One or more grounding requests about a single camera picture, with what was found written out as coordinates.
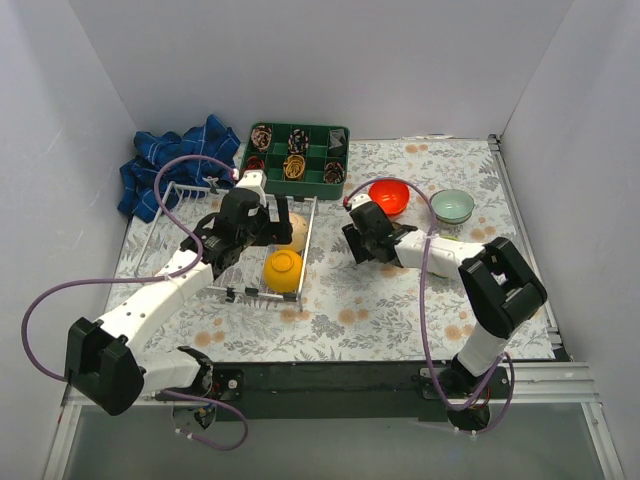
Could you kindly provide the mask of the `orange bowl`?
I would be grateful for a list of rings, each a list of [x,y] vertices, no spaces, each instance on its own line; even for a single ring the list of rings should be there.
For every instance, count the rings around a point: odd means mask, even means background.
[[[390,217],[403,213],[410,200],[409,188],[397,180],[378,180],[369,188],[368,195]]]

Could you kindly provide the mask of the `pale green white bowl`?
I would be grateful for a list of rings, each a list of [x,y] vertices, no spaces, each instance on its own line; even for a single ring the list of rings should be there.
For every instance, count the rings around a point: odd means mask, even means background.
[[[431,197],[431,206],[436,218],[449,225],[466,222],[475,208],[473,198],[458,189],[441,190]]]

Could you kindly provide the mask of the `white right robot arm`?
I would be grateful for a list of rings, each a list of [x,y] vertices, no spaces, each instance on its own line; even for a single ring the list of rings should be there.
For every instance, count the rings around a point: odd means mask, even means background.
[[[342,231],[355,261],[420,271],[421,335],[431,383],[441,397],[475,399],[486,389],[505,348],[521,325],[547,301],[537,275],[507,238],[487,244],[461,242],[393,222],[366,194],[344,201],[351,223]],[[476,325],[450,365],[435,370],[426,326],[426,280],[429,275],[460,282]]]

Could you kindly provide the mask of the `yellow bowl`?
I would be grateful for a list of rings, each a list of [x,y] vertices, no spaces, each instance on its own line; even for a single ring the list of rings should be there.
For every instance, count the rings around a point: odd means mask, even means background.
[[[264,265],[267,287],[276,293],[292,293],[297,290],[302,274],[302,257],[292,250],[276,250]]]

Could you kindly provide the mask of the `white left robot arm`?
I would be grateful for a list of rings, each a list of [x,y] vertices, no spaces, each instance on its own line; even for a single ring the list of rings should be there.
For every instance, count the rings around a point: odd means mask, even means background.
[[[125,412],[143,393],[169,390],[193,400],[209,395],[214,364],[203,353],[181,346],[164,355],[147,355],[151,336],[183,304],[234,266],[251,246],[292,239],[288,202],[275,198],[278,218],[267,199],[236,187],[218,211],[203,217],[160,272],[158,281],[95,321],[77,320],[68,333],[65,378],[108,414]]]

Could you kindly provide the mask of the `lime green bowl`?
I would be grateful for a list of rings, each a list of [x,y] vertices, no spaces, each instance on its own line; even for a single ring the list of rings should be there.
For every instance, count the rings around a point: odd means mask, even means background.
[[[431,241],[429,247],[429,272],[442,278],[454,278],[458,273],[455,252],[452,250],[456,239],[438,236]]]

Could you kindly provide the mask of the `cream beige bowl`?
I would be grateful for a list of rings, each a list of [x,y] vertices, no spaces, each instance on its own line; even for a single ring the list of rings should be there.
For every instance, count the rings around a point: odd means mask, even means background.
[[[285,248],[298,253],[303,251],[306,245],[308,222],[298,213],[290,213],[289,220],[292,226],[292,241],[285,245]]]

